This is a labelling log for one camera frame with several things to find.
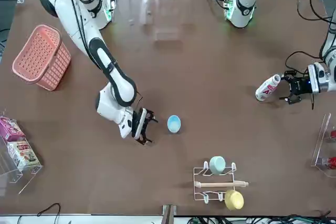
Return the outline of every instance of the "cup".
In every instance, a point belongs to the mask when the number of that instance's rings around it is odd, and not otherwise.
[[[238,210],[242,209],[244,198],[240,192],[229,190],[225,192],[224,202],[229,210]]]
[[[181,128],[181,120],[180,120],[180,118],[177,115],[171,115],[168,118],[167,126],[168,126],[168,130],[171,133],[175,134],[175,133],[179,132],[179,130]]]
[[[214,156],[210,159],[209,168],[214,175],[221,174],[225,169],[225,159],[221,156]]]

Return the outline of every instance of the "clear acrylic shelf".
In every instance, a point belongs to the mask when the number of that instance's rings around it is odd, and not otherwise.
[[[0,197],[22,193],[42,167],[38,161],[37,165],[18,169],[8,153],[6,141],[0,136]]]
[[[324,115],[311,166],[336,177],[336,128],[331,113]]]

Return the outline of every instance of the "wire rack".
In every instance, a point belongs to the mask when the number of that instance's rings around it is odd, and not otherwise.
[[[235,181],[235,174],[234,172],[237,171],[236,164],[234,162],[231,163],[231,166],[226,166],[223,172],[219,175],[214,175],[210,168],[209,163],[207,161],[204,161],[203,167],[194,167],[194,199],[195,200],[202,200],[204,203],[208,204],[209,200],[224,200],[225,191],[196,191],[195,182],[197,176],[205,176],[205,177],[211,177],[211,176],[231,176],[232,182]]]

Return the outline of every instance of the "plastic basket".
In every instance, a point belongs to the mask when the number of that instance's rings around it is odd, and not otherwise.
[[[69,66],[71,55],[61,40],[60,32],[39,25],[15,58],[12,70],[29,84],[52,91]]]

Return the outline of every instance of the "rolling pin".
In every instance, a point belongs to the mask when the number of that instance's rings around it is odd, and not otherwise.
[[[195,181],[195,187],[197,187],[197,188],[203,188],[203,187],[234,187],[234,186],[245,187],[245,186],[248,186],[248,182],[233,181],[233,182],[226,182],[226,183],[201,183],[201,182]]]

